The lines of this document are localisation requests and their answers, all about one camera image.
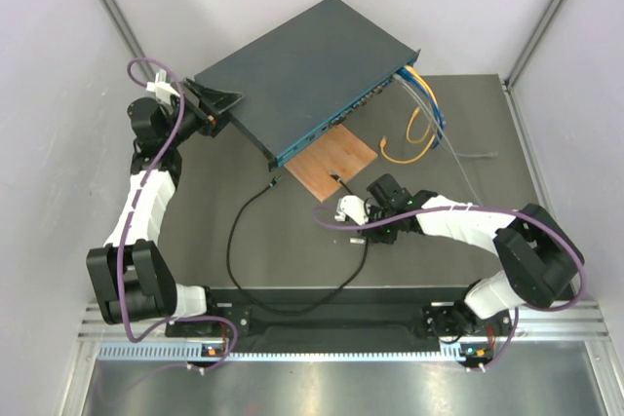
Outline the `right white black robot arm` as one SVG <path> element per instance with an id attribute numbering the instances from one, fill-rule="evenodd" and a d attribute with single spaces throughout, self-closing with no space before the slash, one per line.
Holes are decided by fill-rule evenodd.
<path id="1" fill-rule="evenodd" d="M 389 173 L 367 190 L 356 221 L 371 241 L 393 244 L 401 232 L 416 233 L 478 247 L 500 261 L 500 271 L 472 283 L 450 308 L 460 335 L 478 333 L 495 315 L 523 304 L 545 310 L 581 275 L 581 252 L 540 205 L 484 211 L 433 191 L 411 194 Z"/>

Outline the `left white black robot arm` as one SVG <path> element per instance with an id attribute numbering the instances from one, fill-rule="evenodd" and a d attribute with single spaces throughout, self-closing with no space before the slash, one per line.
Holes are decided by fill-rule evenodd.
<path id="1" fill-rule="evenodd" d="M 178 284 L 159 248 L 161 226 L 182 170 L 179 145 L 199 133 L 215 136 L 242 94 L 185 80 L 177 90 L 163 78 L 128 107 L 135 134 L 130 191 L 113 232 L 89 251 L 88 273 L 100 313 L 109 324 L 187 318 L 200 334 L 220 326 L 221 312 L 203 286 Z"/>

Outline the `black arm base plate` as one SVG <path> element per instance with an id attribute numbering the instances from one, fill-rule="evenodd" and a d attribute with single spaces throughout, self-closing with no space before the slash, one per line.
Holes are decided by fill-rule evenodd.
<path id="1" fill-rule="evenodd" d="M 506 337 L 511 314 L 479 319 L 463 304 L 460 287 L 213 288 L 208 311 L 237 324 L 245 338 L 286 330 L 386 329 L 448 343 L 468 337 Z"/>

